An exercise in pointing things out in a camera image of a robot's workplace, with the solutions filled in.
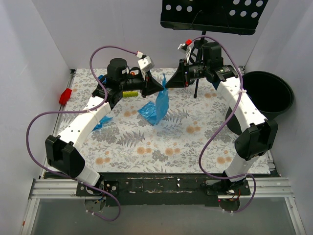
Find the red clip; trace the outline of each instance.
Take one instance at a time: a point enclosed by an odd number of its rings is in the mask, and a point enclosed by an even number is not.
[[[70,98],[70,94],[72,94],[72,90],[69,88],[66,88],[66,90],[62,93],[60,97],[59,103],[62,105],[65,105]]]
[[[190,39],[188,39],[185,43],[187,46],[189,46],[192,43],[192,41]]]

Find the floral tablecloth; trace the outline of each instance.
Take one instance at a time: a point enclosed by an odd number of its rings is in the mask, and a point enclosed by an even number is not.
[[[95,70],[97,75],[106,69]],[[152,75],[161,82],[175,69],[154,69]],[[66,110],[82,109],[97,83],[89,69],[78,69],[72,85],[72,95]],[[101,129],[86,139],[81,153],[87,165],[98,172],[168,172],[200,173],[199,154],[225,120],[227,103],[205,79],[199,82],[198,97],[193,98],[195,85],[183,89],[169,89],[169,110],[156,126],[149,124],[137,112],[157,94],[147,98],[124,98],[109,113],[113,117]],[[60,131],[76,117],[64,115]],[[236,135],[227,127],[208,146],[202,158],[207,171],[222,173],[235,155]],[[250,173],[267,174],[269,167],[262,156]]]

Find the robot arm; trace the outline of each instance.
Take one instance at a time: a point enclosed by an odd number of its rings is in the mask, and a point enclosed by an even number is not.
[[[278,125],[274,120],[267,120],[255,107],[246,92],[240,90],[238,74],[232,66],[224,65],[222,48],[218,43],[203,44],[203,60],[189,65],[187,59],[190,43],[191,41],[188,40],[185,44],[179,46],[179,50],[185,52],[186,59],[179,61],[177,71],[165,87],[188,87],[193,80],[206,78],[227,100],[231,109],[234,108],[239,93],[242,93],[239,106],[235,111],[242,134],[235,140],[237,153],[230,166],[224,171],[223,176],[244,175],[260,156],[272,148]],[[245,176],[222,180],[218,190],[235,189],[242,184],[244,179]]]
[[[80,149],[90,132],[99,120],[107,115],[123,97],[123,91],[140,90],[143,97],[163,90],[151,75],[150,69],[154,67],[152,60],[145,55],[140,55],[137,74],[130,73],[126,60],[115,58],[108,65],[108,74],[100,79],[106,85],[108,98],[99,108],[78,115],[68,127],[54,137],[50,135],[45,141],[48,164],[64,174],[81,182],[95,186],[99,183],[98,172],[88,167],[80,154]],[[105,97],[105,92],[100,85],[92,93],[84,110],[97,106]]]

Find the blue plastic piece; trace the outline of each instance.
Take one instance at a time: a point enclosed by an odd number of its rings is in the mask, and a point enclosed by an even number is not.
[[[106,83],[107,83],[107,79],[105,78],[104,81],[102,82],[102,84],[106,84]]]
[[[95,126],[95,128],[94,128],[92,131],[95,131],[95,130],[98,130],[98,129],[102,128],[102,125],[103,125],[104,123],[110,121],[111,119],[113,119],[113,118],[104,116],[104,117],[99,121],[100,124],[97,124],[97,125]]]
[[[158,124],[165,117],[169,108],[168,90],[165,88],[165,74],[163,74],[163,76],[164,79],[162,80],[162,85],[164,90],[158,93],[156,104],[149,101],[145,106],[138,110],[138,112],[152,125]]]

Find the black metal base plate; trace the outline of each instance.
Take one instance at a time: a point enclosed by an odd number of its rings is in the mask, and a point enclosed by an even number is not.
[[[103,173],[104,189],[117,197],[121,205],[205,205],[218,207],[218,195],[225,192],[210,192],[206,181],[216,182],[204,174],[141,174],[141,173]],[[95,191],[78,184],[76,196],[100,196]],[[243,186],[242,195],[249,195],[249,188]],[[107,197],[106,206],[116,206]]]
[[[252,35],[268,0],[163,0],[161,26]]]

